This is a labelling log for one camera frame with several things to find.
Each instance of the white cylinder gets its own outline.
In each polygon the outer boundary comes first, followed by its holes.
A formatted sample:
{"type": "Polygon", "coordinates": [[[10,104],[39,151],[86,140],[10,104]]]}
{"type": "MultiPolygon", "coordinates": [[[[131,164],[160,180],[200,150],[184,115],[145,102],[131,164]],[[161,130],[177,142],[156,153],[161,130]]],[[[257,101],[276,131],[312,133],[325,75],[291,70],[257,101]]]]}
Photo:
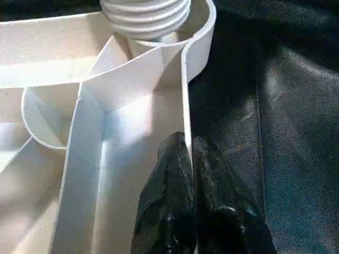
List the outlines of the white cylinder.
{"type": "Polygon", "coordinates": [[[191,0],[101,0],[113,29],[129,38],[150,40],[168,34],[187,19],[191,0]]]}

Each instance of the white divider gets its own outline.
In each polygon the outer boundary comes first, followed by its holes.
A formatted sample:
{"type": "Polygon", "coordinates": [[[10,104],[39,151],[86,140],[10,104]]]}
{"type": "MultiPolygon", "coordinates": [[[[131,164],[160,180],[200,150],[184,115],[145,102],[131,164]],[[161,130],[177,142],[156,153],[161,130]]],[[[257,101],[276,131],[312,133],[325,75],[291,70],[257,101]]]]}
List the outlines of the white divider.
{"type": "MultiPolygon", "coordinates": [[[[181,77],[184,119],[190,119],[190,104],[188,83],[197,76],[206,66],[210,53],[211,41],[213,37],[214,25],[217,19],[216,7],[212,0],[206,0],[209,17],[203,28],[195,34],[194,40],[188,41],[181,54],[181,77]]],[[[185,133],[191,132],[191,122],[185,121],[185,133]]],[[[192,161],[191,139],[186,137],[186,145],[189,149],[192,161]]]]}
{"type": "Polygon", "coordinates": [[[65,150],[79,83],[25,88],[22,119],[40,144],[65,150]]]}
{"type": "Polygon", "coordinates": [[[100,12],[0,23],[0,87],[80,81],[113,34],[100,12]]]}
{"type": "Polygon", "coordinates": [[[89,76],[116,68],[130,59],[132,54],[127,39],[122,35],[114,34],[99,53],[89,76]]]}
{"type": "Polygon", "coordinates": [[[156,48],[83,82],[51,253],[129,252],[158,145],[184,130],[181,83],[162,84],[167,66],[156,48]]]}
{"type": "MultiPolygon", "coordinates": [[[[30,232],[52,199],[57,199],[49,189],[61,176],[63,165],[63,155],[30,138],[0,173],[2,253],[11,253],[30,232]]],[[[35,244],[48,242],[38,239],[35,244]]]]}
{"type": "Polygon", "coordinates": [[[0,89],[0,172],[29,138],[21,120],[22,91],[23,88],[0,89]]]}

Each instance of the plastic compartment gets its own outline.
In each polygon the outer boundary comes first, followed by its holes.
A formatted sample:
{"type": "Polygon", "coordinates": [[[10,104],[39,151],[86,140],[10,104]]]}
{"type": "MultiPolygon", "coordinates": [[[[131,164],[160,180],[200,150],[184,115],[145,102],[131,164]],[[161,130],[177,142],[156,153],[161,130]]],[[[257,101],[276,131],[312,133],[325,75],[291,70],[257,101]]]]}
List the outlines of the plastic compartment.
{"type": "Polygon", "coordinates": [[[192,1],[188,18],[173,32],[149,41],[129,40],[133,56],[136,57],[159,46],[183,47],[189,39],[194,40],[194,38],[198,38],[199,34],[204,32],[202,28],[209,23],[209,19],[212,22],[215,16],[213,8],[205,0],[192,1]]]}
{"type": "Polygon", "coordinates": [[[21,119],[23,88],[0,89],[0,248],[47,253],[65,153],[39,145],[21,119]]]}
{"type": "Polygon", "coordinates": [[[102,13],[0,23],[0,87],[80,81],[113,31],[102,13]]]}
{"type": "MultiPolygon", "coordinates": [[[[130,59],[127,40],[114,35],[100,52],[89,75],[120,66],[130,59]]],[[[28,132],[40,144],[50,149],[66,149],[78,89],[79,83],[25,88],[22,118],[28,132]]]]}
{"type": "Polygon", "coordinates": [[[28,87],[22,96],[22,118],[36,141],[66,149],[79,83],[28,87]]]}
{"type": "Polygon", "coordinates": [[[187,83],[206,64],[216,16],[212,1],[201,4],[204,26],[174,43],[127,43],[101,13],[0,24],[12,40],[0,39],[0,86],[14,87],[0,99],[16,98],[1,104],[0,123],[23,131],[0,174],[4,253],[129,252],[159,142],[185,131],[190,150],[187,83]]]}
{"type": "Polygon", "coordinates": [[[184,131],[191,152],[188,82],[207,63],[216,19],[211,1],[208,8],[206,24],[183,50],[164,44],[82,83],[52,254],[129,253],[139,195],[159,143],[184,131]],[[173,69],[177,58],[181,68],[173,69]]]}
{"type": "Polygon", "coordinates": [[[182,25],[190,12],[191,0],[101,0],[100,3],[115,31],[130,38],[149,40],[182,25]]]}
{"type": "Polygon", "coordinates": [[[27,253],[29,250],[31,253],[38,253],[35,252],[37,247],[47,252],[53,227],[46,224],[51,222],[53,224],[55,221],[59,193],[59,188],[51,187],[61,180],[63,166],[63,155],[41,146],[30,138],[2,170],[0,173],[2,253],[15,251],[20,247],[20,242],[28,245],[27,241],[29,248],[26,247],[22,252],[17,250],[16,253],[27,253]],[[32,239],[25,241],[27,234],[31,238],[37,233],[41,235],[40,230],[34,231],[38,224],[43,225],[43,238],[35,239],[35,242],[31,242],[32,239]]]}

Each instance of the black fabric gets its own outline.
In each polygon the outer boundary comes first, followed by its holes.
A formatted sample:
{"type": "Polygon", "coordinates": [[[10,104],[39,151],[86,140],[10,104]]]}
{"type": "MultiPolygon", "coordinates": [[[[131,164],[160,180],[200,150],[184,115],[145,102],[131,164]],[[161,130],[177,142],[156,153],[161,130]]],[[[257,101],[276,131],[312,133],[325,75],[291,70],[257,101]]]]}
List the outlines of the black fabric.
{"type": "Polygon", "coordinates": [[[160,145],[141,192],[131,254],[193,253],[196,221],[192,167],[184,134],[177,132],[160,145]]]}
{"type": "Polygon", "coordinates": [[[209,62],[190,82],[193,136],[217,142],[260,204],[277,253],[336,254],[337,40],[275,27],[219,10],[209,62]]]}
{"type": "Polygon", "coordinates": [[[260,83],[265,213],[278,250],[339,253],[339,74],[276,47],[260,83]]]}
{"type": "Polygon", "coordinates": [[[252,193],[214,142],[193,141],[199,253],[276,253],[252,193]]]}
{"type": "Polygon", "coordinates": [[[99,0],[0,0],[0,22],[97,11],[99,0]]]}

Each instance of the black leather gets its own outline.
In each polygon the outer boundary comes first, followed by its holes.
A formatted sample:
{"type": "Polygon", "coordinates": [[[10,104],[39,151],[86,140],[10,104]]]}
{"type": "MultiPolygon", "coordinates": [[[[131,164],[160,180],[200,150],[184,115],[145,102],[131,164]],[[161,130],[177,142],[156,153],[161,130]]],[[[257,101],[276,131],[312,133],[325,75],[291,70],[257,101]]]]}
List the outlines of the black leather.
{"type": "Polygon", "coordinates": [[[219,10],[209,62],[190,83],[193,136],[217,142],[277,253],[337,254],[337,40],[275,26],[219,10]]]}
{"type": "Polygon", "coordinates": [[[0,22],[97,11],[99,0],[0,0],[0,22]]]}
{"type": "Polygon", "coordinates": [[[274,254],[271,233],[252,193],[219,147],[193,141],[199,253],[274,254]]]}

